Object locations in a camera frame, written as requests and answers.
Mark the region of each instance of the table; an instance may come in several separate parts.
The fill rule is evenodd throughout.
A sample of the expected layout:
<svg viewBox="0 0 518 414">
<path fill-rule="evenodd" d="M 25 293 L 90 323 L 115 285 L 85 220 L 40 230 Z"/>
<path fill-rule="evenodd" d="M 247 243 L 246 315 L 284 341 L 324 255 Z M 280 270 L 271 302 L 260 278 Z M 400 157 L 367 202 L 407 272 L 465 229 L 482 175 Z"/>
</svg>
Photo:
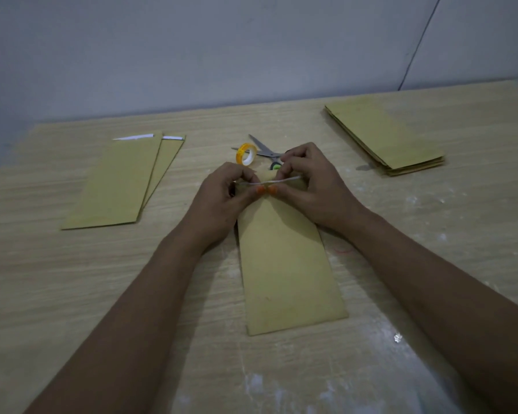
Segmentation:
<svg viewBox="0 0 518 414">
<path fill-rule="evenodd" d="M 328 99 L 37 125 L 0 168 L 0 413 L 43 389 L 248 133 L 275 151 L 316 142 L 360 201 L 518 303 L 518 84 L 374 98 L 441 145 L 446 164 L 381 176 Z M 109 139 L 156 129 L 186 143 L 141 220 L 60 231 Z M 487 410 L 364 258 L 322 237 L 350 317 L 249 337 L 231 233 L 195 270 L 152 412 Z"/>
</svg>

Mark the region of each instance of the person's right hand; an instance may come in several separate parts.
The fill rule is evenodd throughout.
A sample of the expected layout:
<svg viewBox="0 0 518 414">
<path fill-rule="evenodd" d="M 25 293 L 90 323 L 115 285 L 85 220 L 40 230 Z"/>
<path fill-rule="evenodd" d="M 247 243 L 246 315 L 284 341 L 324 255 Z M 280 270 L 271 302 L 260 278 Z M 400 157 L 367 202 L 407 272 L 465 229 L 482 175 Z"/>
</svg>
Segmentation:
<svg viewBox="0 0 518 414">
<path fill-rule="evenodd" d="M 297 208 L 312 222 L 347 234 L 368 213 L 345 186 L 338 170 L 312 142 L 292 148 L 280 160 L 283 165 L 275 180 L 286 179 L 295 171 L 303 173 L 309 187 L 302 191 L 276 183 L 268 187 L 269 194 Z"/>
</svg>

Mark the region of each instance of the person's left arm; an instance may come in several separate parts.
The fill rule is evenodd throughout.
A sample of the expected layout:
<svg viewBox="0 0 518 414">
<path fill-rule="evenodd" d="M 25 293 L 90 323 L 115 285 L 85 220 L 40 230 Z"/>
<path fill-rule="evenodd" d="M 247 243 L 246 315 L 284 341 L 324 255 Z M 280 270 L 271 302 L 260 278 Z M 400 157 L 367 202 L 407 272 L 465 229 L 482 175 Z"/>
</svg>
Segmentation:
<svg viewBox="0 0 518 414">
<path fill-rule="evenodd" d="M 141 413 L 150 408 L 196 263 L 264 193 L 258 186 L 232 197 L 231 183 L 240 178 L 259 182 L 252 170 L 232 163 L 204 180 L 182 221 L 27 414 Z"/>
</svg>

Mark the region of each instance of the person's left hand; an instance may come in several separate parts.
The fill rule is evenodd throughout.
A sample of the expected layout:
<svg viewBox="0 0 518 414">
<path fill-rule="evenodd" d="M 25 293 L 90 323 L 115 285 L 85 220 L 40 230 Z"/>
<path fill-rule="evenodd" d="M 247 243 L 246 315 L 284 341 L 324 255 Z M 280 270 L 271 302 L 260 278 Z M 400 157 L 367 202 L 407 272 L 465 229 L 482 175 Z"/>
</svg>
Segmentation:
<svg viewBox="0 0 518 414">
<path fill-rule="evenodd" d="M 230 187 L 234 187 L 233 181 L 240 178 L 250 183 L 260 182 L 253 170 L 234 163 L 224 163 L 209 174 L 177 228 L 203 249 L 224 239 L 241 211 L 266 191 L 264 186 L 258 185 L 231 196 Z"/>
</svg>

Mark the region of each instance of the stack of envelopes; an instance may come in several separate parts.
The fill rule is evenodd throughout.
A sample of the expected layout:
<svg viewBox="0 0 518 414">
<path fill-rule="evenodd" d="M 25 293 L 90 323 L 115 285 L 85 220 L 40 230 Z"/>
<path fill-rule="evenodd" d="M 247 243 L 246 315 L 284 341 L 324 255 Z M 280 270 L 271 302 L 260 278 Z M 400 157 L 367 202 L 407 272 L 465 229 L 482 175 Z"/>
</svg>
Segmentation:
<svg viewBox="0 0 518 414">
<path fill-rule="evenodd" d="M 392 118 L 368 96 L 325 105 L 328 113 L 388 175 L 440 166 L 443 151 Z"/>
<path fill-rule="evenodd" d="M 112 139 L 61 229 L 136 222 L 183 143 L 161 132 Z"/>
</svg>

